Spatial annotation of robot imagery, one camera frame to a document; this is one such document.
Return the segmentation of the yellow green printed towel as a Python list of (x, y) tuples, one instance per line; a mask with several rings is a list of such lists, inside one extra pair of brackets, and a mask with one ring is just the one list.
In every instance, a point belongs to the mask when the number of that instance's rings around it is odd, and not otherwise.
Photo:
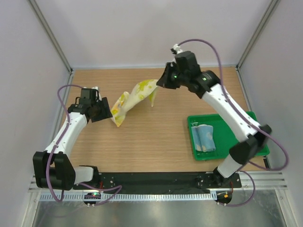
[(117, 127), (120, 127), (126, 118), (126, 114), (141, 101), (148, 99), (151, 107), (157, 93), (157, 79), (147, 79), (137, 83), (131, 93), (125, 91), (111, 108), (111, 120)]

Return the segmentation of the blue polka dot towel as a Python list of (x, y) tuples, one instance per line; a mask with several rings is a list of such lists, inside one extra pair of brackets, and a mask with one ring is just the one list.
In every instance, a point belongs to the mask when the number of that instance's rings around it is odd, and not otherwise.
[(212, 152), (216, 150), (213, 139), (213, 126), (201, 124), (192, 126), (194, 148), (199, 152)]

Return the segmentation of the green plastic tray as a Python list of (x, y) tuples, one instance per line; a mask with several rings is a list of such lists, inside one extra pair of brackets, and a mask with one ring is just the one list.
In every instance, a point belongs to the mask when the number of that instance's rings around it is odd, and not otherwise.
[[(229, 149), (238, 143), (227, 123), (218, 114), (192, 115), (187, 118), (188, 131), (192, 146), (193, 157), (196, 161), (224, 159), (229, 154)], [(196, 150), (196, 135), (192, 132), (192, 127), (199, 125), (209, 125), (213, 127), (213, 141), (215, 150)]]

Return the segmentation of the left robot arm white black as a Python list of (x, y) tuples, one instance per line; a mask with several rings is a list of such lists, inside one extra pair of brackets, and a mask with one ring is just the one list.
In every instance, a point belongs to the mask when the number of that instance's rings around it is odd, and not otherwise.
[(108, 100), (102, 97), (98, 87), (81, 88), (75, 103), (64, 109), (66, 119), (53, 141), (33, 156), (36, 185), (68, 191), (74, 185), (84, 183), (90, 189), (100, 185), (95, 166), (73, 167), (69, 157), (81, 131), (89, 122), (111, 118)]

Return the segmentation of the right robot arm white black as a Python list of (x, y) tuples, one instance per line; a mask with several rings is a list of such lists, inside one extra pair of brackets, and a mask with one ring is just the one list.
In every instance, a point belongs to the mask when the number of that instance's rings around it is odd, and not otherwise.
[(225, 187), (234, 173), (247, 164), (263, 149), (271, 128), (260, 125), (228, 95), (219, 77), (211, 70), (201, 71), (196, 56), (191, 51), (173, 50), (174, 60), (166, 64), (157, 85), (168, 89), (185, 86), (206, 101), (222, 117), (234, 133), (238, 143), (230, 148), (228, 156), (214, 169), (213, 181)]

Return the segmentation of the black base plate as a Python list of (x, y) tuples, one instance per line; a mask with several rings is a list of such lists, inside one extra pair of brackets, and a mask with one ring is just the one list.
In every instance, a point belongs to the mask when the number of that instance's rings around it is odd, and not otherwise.
[(239, 174), (222, 185), (217, 184), (213, 173), (208, 172), (155, 172), (155, 173), (110, 173), (99, 174), (94, 188), (111, 189), (122, 186), (121, 194), (202, 194), (210, 189), (241, 188)]

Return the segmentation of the right aluminium frame post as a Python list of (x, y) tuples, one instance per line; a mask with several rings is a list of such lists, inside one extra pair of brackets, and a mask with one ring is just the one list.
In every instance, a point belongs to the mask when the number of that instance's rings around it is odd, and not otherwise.
[(241, 55), (239, 62), (236, 65), (236, 70), (240, 71), (240, 68), (244, 64), (246, 58), (248, 57), (250, 51), (256, 44), (257, 40), (261, 36), (263, 30), (265, 29), (267, 23), (270, 21), (270, 18), (272, 17), (273, 13), (275, 12), (276, 8), (278, 7), (280, 3), (280, 0), (271, 0), (269, 5), (267, 6), (265, 12), (263, 13), (255, 31), (253, 32), (243, 54)]

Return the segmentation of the aluminium frame post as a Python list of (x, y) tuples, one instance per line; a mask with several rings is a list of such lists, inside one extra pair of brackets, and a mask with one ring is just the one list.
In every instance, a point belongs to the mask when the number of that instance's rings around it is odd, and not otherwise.
[(269, 5), (267, 6), (265, 12), (263, 13), (255, 31), (253, 32), (243, 54), (241, 55), (239, 62), (236, 65), (236, 70), (240, 71), (240, 68), (244, 64), (246, 58), (248, 57), (250, 51), (256, 44), (257, 40), (261, 36), (263, 30), (265, 29), (267, 23), (270, 21), (270, 18), (272, 17), (273, 13), (275, 12), (276, 8), (278, 7), (280, 3), (280, 0), (271, 0)]
[(52, 29), (50, 28), (45, 16), (43, 15), (37, 1), (36, 0), (27, 0), (27, 2), (30, 5), (30, 7), (32, 8), (35, 16), (37, 17), (39, 23), (41, 24), (44, 32), (46, 33), (47, 37), (49, 38), (50, 43), (52, 44), (52, 46), (56, 50), (59, 58), (61, 59), (62, 63), (64, 64), (65, 68), (67, 69), (69, 74), (72, 74), (73, 69), (72, 69), (70, 63), (68, 62), (68, 60), (67, 60), (59, 42), (57, 41)]

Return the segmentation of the left aluminium frame post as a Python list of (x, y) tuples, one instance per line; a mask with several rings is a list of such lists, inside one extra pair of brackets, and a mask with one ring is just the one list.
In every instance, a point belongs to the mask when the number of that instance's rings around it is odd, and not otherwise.
[(65, 68), (67, 69), (69, 74), (72, 74), (73, 69), (72, 69), (70, 63), (68, 62), (68, 60), (67, 60), (59, 42), (57, 41), (52, 29), (50, 28), (45, 16), (43, 15), (37, 1), (36, 0), (27, 0), (27, 2), (30, 5), (30, 7), (32, 8), (35, 16), (37, 17), (39, 23), (41, 24), (44, 32), (46, 33), (47, 37), (49, 38), (50, 43), (52, 44), (52, 46), (56, 50), (59, 58), (61, 59), (62, 63), (64, 64)]

